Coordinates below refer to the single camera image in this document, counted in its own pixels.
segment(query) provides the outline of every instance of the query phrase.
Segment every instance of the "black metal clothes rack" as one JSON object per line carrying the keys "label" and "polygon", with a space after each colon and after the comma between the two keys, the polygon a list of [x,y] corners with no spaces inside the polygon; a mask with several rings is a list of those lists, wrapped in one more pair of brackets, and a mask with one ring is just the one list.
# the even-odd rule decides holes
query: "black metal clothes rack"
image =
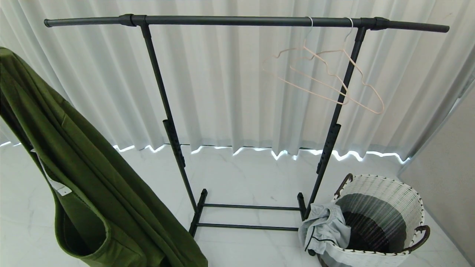
{"label": "black metal clothes rack", "polygon": [[[74,26],[74,25],[103,25],[103,24],[121,24],[130,27],[139,26],[142,30],[143,38],[147,46],[150,62],[152,63],[153,72],[157,80],[158,89],[160,91],[161,100],[165,108],[167,119],[163,121],[165,130],[173,149],[178,168],[185,183],[188,196],[194,210],[194,217],[190,225],[189,232],[192,236],[195,235],[198,227],[221,227],[221,228],[242,228],[242,229],[265,229],[265,230],[286,230],[297,231],[298,228],[292,227],[273,227],[273,226],[258,226],[258,225],[237,225],[237,224],[215,224],[215,223],[202,223],[200,222],[201,213],[204,207],[215,208],[238,208],[238,209],[262,209],[262,210],[294,210],[300,212],[302,220],[305,220],[310,214],[310,205],[315,201],[316,194],[323,179],[328,161],[332,154],[332,150],[335,146],[338,133],[341,125],[337,123],[342,105],[336,105],[333,113],[333,118],[330,123],[330,128],[326,137],[326,141],[323,147],[323,152],[320,157],[320,162],[317,166],[317,179],[315,186],[312,190],[312,194],[305,207],[304,196],[300,192],[297,194],[298,207],[274,207],[274,206],[253,206],[253,205],[231,205],[231,204],[212,204],[206,203],[206,196],[208,191],[203,189],[199,198],[198,204],[196,204],[193,192],[191,191],[190,182],[185,171],[185,159],[181,152],[180,142],[178,140],[177,132],[175,129],[175,123],[171,115],[170,105],[168,103],[167,94],[165,92],[165,86],[163,85],[163,78],[160,74],[160,68],[153,48],[152,35],[150,33],[149,25],[161,24],[161,25],[232,25],[232,26],[306,26],[306,27],[354,27],[358,28],[356,33],[353,50],[351,52],[351,59],[356,62],[358,54],[360,52],[361,45],[364,40],[364,36],[367,30],[382,30],[382,29],[407,29],[407,30],[419,30],[419,31],[431,31],[431,32],[448,32],[449,26],[415,23],[415,22],[402,22],[391,21],[385,18],[360,18],[352,19],[352,22],[348,18],[312,18],[308,17],[296,18],[296,17],[215,17],[215,16],[147,16],[147,15],[133,15],[125,14],[119,17],[102,17],[102,18],[79,18],[79,19],[45,19],[44,23],[47,27],[56,26]],[[348,87],[353,74],[354,65],[349,62],[346,69],[343,83]],[[342,86],[341,92],[346,93],[346,90]],[[343,103],[345,99],[344,95],[339,95],[338,102]]]}

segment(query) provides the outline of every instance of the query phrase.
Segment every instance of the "green clothing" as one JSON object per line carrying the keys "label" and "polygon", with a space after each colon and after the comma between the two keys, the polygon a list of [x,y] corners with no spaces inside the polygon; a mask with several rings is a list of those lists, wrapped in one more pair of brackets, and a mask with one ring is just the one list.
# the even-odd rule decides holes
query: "green clothing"
{"label": "green clothing", "polygon": [[208,265],[193,237],[76,109],[6,48],[0,67],[1,116],[50,185],[66,253],[92,267]]}

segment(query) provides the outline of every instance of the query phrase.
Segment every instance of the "curtain fold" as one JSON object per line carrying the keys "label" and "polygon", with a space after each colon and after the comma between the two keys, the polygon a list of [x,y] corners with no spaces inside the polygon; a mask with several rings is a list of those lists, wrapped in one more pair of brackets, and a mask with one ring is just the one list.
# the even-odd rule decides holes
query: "curtain fold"
{"label": "curtain fold", "polygon": [[[386,106],[377,115],[353,102],[344,105],[335,149],[414,153],[438,117],[445,116],[463,89],[462,67],[472,64],[475,2],[469,0],[182,0],[75,1],[4,0],[0,7],[3,46],[25,59],[120,148],[168,143],[166,119],[147,49],[138,28],[121,25],[46,28],[43,19],[147,15],[385,17],[446,24],[448,33],[368,31],[358,57],[366,83]],[[313,51],[343,46],[350,29],[151,25],[155,52],[181,143],[272,147],[297,154],[322,149],[334,102],[298,90],[262,70],[263,60],[298,47],[307,37]],[[351,52],[356,29],[344,44]],[[337,99],[338,93],[296,74],[289,64],[335,88],[320,61],[298,60],[302,52],[269,60],[266,69],[309,90]],[[324,55],[330,71],[343,78],[342,53]],[[379,110],[371,89],[353,73],[349,96]],[[1,125],[0,142],[11,141]]]}

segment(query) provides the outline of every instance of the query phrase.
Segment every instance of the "wire hanger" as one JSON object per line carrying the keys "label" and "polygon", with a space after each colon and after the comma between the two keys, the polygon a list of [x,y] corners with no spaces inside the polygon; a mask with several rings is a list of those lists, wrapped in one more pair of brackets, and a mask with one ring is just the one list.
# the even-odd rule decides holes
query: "wire hanger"
{"label": "wire hanger", "polygon": [[[356,104],[362,106],[363,108],[365,108],[365,109],[367,109],[367,110],[369,110],[369,111],[371,111],[371,112],[373,112],[373,113],[375,113],[375,114],[381,114],[381,113],[383,113],[383,112],[384,112],[384,102],[383,102],[383,100],[381,99],[380,95],[378,94],[378,92],[376,91],[376,89],[375,89],[373,86],[368,85],[368,84],[366,84],[366,83],[364,82],[364,75],[363,75],[363,72],[362,72],[361,69],[358,67],[358,65],[356,65],[356,63],[351,59],[351,56],[348,55],[348,53],[347,53],[346,50],[345,50],[346,39],[348,38],[348,36],[349,36],[349,35],[351,34],[351,32],[353,31],[353,20],[352,20],[351,18],[348,18],[348,19],[351,21],[351,29],[350,29],[350,32],[348,32],[348,34],[345,36],[345,39],[344,39],[344,41],[343,41],[343,46],[342,46],[341,49],[339,49],[339,50],[327,50],[327,51],[322,51],[322,52],[319,52],[319,53],[314,53],[313,51],[311,51],[309,48],[307,48],[307,47],[305,46],[305,45],[306,45],[306,41],[307,41],[307,37],[308,37],[309,33],[312,31],[312,29],[313,29],[313,24],[314,24],[313,19],[312,19],[311,17],[308,17],[308,18],[309,18],[310,21],[312,22],[312,25],[311,25],[312,28],[310,29],[310,31],[309,31],[309,32],[307,33],[307,35],[305,36],[304,45],[303,45],[301,48],[289,48],[289,49],[282,50],[282,51],[279,52],[279,54],[278,54],[277,56],[272,55],[271,57],[279,58],[282,53],[287,52],[287,51],[290,51],[290,50],[305,50],[305,51],[309,52],[310,54],[312,54],[312,57],[300,57],[300,58],[298,58],[298,59],[313,60],[314,58],[317,58],[317,59],[319,59],[320,61],[322,61],[323,63],[325,63],[327,74],[330,75],[330,76],[336,77],[336,78],[340,81],[341,85],[342,85],[343,88],[345,88],[345,90],[346,90],[346,94],[340,92],[340,90],[334,88],[333,86],[330,86],[330,85],[328,85],[328,84],[326,84],[326,83],[324,83],[324,82],[322,82],[322,81],[320,81],[320,80],[317,80],[317,79],[311,77],[310,75],[307,75],[307,74],[305,74],[305,73],[303,73],[303,72],[301,72],[301,71],[295,69],[292,65],[290,65],[291,70],[293,70],[293,71],[295,71],[295,72],[297,72],[297,73],[299,73],[299,74],[301,74],[301,75],[303,75],[303,76],[305,76],[305,77],[308,77],[308,78],[312,79],[312,80],[315,81],[315,82],[318,82],[318,83],[320,83],[320,84],[322,84],[322,85],[325,85],[325,86],[327,86],[327,87],[329,87],[329,88],[331,88],[331,89],[337,91],[339,94],[341,94],[341,95],[347,97],[346,102],[344,101],[343,103],[341,103],[341,102],[335,101],[335,100],[333,100],[333,99],[327,98],[327,97],[325,97],[325,96],[323,96],[323,95],[319,95],[319,94],[317,94],[317,93],[311,92],[311,91],[309,91],[309,90],[307,90],[307,89],[305,89],[305,88],[302,88],[302,87],[300,87],[300,86],[297,86],[297,85],[295,85],[295,84],[293,84],[293,83],[291,83],[291,82],[289,82],[289,81],[287,81],[287,80],[285,80],[285,79],[279,77],[278,75],[276,75],[276,74],[274,74],[274,73],[269,72],[268,70],[266,70],[266,69],[264,68],[264,63],[265,63],[268,59],[270,59],[270,57],[269,57],[269,58],[266,58],[266,59],[263,61],[263,70],[266,71],[266,72],[268,72],[268,73],[270,73],[270,74],[272,74],[272,75],[275,76],[277,79],[279,79],[279,80],[281,80],[281,81],[283,81],[283,82],[286,82],[286,83],[288,83],[288,84],[290,84],[290,85],[292,85],[292,86],[294,86],[294,87],[296,87],[296,88],[298,88],[298,89],[301,89],[301,90],[303,90],[303,91],[306,91],[306,92],[308,92],[308,93],[310,93],[310,94],[312,94],[312,95],[316,95],[316,96],[318,96],[318,97],[321,97],[321,98],[330,100],[330,101],[332,101],[332,102],[335,102],[335,103],[338,104],[338,105],[345,105],[345,104],[347,104],[347,103],[349,102],[349,100],[352,100],[352,101],[355,102]],[[380,111],[374,111],[373,109],[371,109],[371,108],[369,108],[369,107],[367,107],[367,106],[361,104],[360,102],[356,101],[355,99],[353,99],[353,98],[351,98],[350,96],[347,95],[348,92],[349,92],[348,87],[344,84],[343,80],[342,80],[338,75],[330,73],[328,63],[327,63],[323,58],[320,57],[320,55],[322,55],[322,54],[334,53],[334,52],[343,52],[344,55],[349,59],[349,61],[350,61],[350,62],[356,67],[356,69],[361,73],[361,83],[362,83],[364,86],[370,87],[370,88],[374,91],[374,93],[376,94],[376,96],[378,97],[379,101],[381,102],[382,108],[381,108]]]}

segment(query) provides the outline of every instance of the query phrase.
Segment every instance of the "white curtain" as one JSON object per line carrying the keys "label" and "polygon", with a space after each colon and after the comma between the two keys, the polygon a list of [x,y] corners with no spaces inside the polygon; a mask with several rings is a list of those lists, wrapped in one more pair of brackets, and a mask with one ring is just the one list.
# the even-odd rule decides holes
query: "white curtain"
{"label": "white curtain", "polygon": [[[158,148],[168,143],[162,101],[139,28],[121,25],[46,28],[43,19],[147,15],[385,17],[445,24],[444,33],[368,31],[358,57],[367,83],[386,111],[373,114],[355,103],[343,106],[335,149],[395,152],[402,158],[443,118],[467,76],[464,66],[475,45],[475,1],[453,0],[3,0],[1,45],[26,60],[110,142]],[[300,147],[322,149],[334,103],[295,89],[262,71],[262,62],[280,50],[301,46],[309,28],[231,26],[150,26],[181,143],[272,147],[276,154]],[[340,49],[349,29],[314,28],[307,46]],[[346,42],[351,53],[356,29]],[[286,54],[266,66],[326,97],[338,94],[290,71]],[[347,58],[325,58],[344,76]],[[338,88],[319,61],[298,68]],[[350,96],[378,110],[374,93],[354,72]],[[2,122],[2,143],[15,143]]]}

